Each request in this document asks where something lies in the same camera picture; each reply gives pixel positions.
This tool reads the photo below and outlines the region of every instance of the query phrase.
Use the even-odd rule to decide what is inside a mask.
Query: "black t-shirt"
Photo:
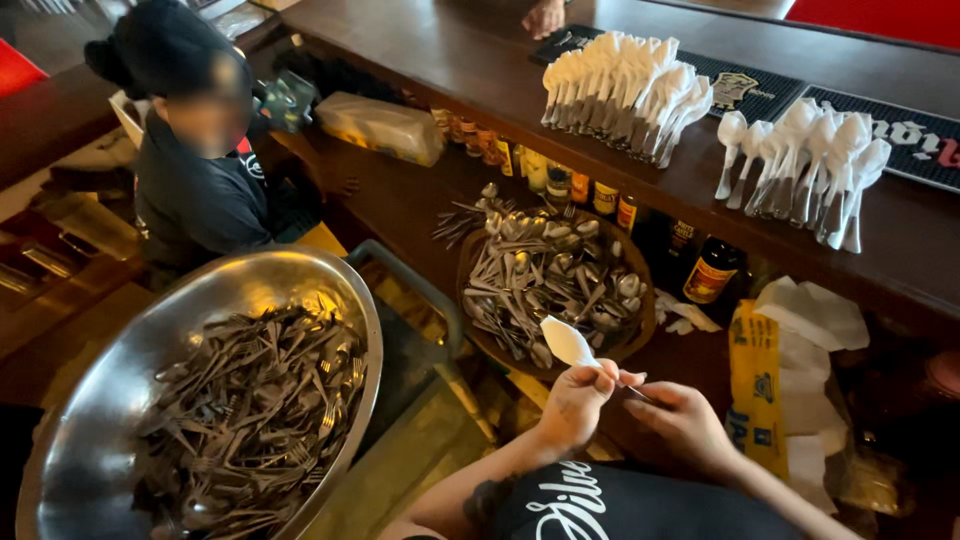
[[[762,503],[730,489],[563,461],[518,479],[493,540],[779,540],[803,538]]]
[[[263,173],[246,138],[227,156],[205,160],[151,110],[134,169],[144,257],[153,265],[182,274],[271,241]]]

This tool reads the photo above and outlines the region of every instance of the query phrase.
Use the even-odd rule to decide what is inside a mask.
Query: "tattoo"
[[[514,493],[514,486],[518,479],[519,476],[510,475],[501,481],[480,482],[473,490],[473,495],[464,501],[464,515],[467,516],[467,521],[481,532],[481,538],[486,537],[496,511]]]

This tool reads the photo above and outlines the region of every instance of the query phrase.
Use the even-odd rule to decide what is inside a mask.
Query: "person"
[[[534,39],[544,39],[564,26],[565,0],[539,0],[521,23]]]
[[[152,102],[133,165],[151,288],[165,288],[219,256],[273,241],[279,231],[271,226],[282,209],[271,211],[274,187],[268,189],[250,145],[255,132],[268,127],[253,110],[252,73],[238,49],[181,2],[147,0],[106,40],[89,42],[84,55],[94,72],[131,99]],[[269,133],[302,160],[324,197],[357,188],[355,180],[325,175],[319,153],[302,134]]]
[[[566,370],[533,429],[431,487],[380,540],[860,538],[741,454],[700,392],[602,365]],[[640,424],[727,487],[564,461],[618,380],[657,403],[624,402]]]

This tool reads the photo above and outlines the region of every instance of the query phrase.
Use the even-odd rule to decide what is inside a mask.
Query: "woven basket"
[[[534,215],[538,210],[540,209],[533,209],[526,213],[527,215]],[[592,213],[577,210],[574,216],[574,221],[578,224],[590,219],[596,219],[600,222],[600,232],[608,239],[608,243],[612,243],[614,240],[620,241],[620,244],[623,245],[624,264],[631,272],[640,277],[640,282],[647,284],[647,290],[641,297],[640,311],[637,312],[636,319],[631,321],[631,324],[628,324],[625,331],[620,334],[621,338],[619,342],[612,344],[612,346],[605,344],[597,353],[601,357],[609,358],[616,363],[620,363],[621,360],[637,352],[640,347],[646,345],[647,341],[650,341],[650,337],[657,327],[655,320],[656,314],[654,312],[654,303],[657,300],[657,296],[654,293],[653,282],[650,280],[650,268],[647,267],[647,261],[644,260],[640,250],[634,245],[630,237],[613,223],[600,219]],[[460,265],[457,268],[457,300],[460,302],[461,308],[464,304],[464,289],[467,288],[470,272],[480,257],[480,251],[483,249],[487,237],[487,232],[481,229],[474,231],[464,239],[463,249],[460,252]],[[466,312],[464,316],[466,317],[466,321],[470,321],[468,324],[471,324],[472,318],[467,315]],[[541,369],[528,359],[520,361],[514,360],[510,351],[500,349],[500,346],[497,345],[496,340],[493,338],[493,334],[481,331],[476,327],[473,328],[475,330],[472,334],[473,341],[484,353],[496,358],[520,373],[525,373],[540,380],[552,381],[567,367],[566,364],[558,360],[555,361],[553,367],[550,369]]]

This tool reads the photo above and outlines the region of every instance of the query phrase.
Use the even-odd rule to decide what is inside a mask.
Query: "black cap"
[[[213,88],[213,63],[227,53],[252,80],[244,58],[207,21],[177,0],[147,0],[121,17],[104,41],[84,48],[86,64],[131,99],[189,95]]]

